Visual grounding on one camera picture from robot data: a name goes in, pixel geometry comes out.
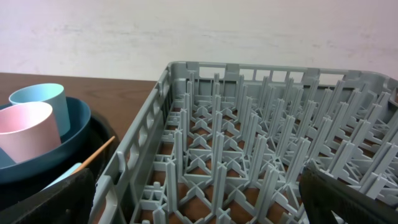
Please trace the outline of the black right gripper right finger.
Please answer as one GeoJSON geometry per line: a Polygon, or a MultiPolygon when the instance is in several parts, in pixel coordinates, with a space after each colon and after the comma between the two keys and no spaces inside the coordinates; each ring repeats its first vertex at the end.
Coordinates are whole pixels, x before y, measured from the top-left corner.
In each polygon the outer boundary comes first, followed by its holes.
{"type": "Polygon", "coordinates": [[[338,215],[347,223],[397,223],[397,212],[326,175],[309,164],[303,168],[299,192],[311,224],[336,223],[338,215]]]}

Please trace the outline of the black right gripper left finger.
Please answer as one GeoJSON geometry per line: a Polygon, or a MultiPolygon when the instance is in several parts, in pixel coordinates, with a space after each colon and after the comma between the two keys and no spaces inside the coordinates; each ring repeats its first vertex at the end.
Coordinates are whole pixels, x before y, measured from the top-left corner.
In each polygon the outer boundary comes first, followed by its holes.
{"type": "Polygon", "coordinates": [[[88,223],[96,187],[88,169],[1,211],[1,223],[88,223]]]}

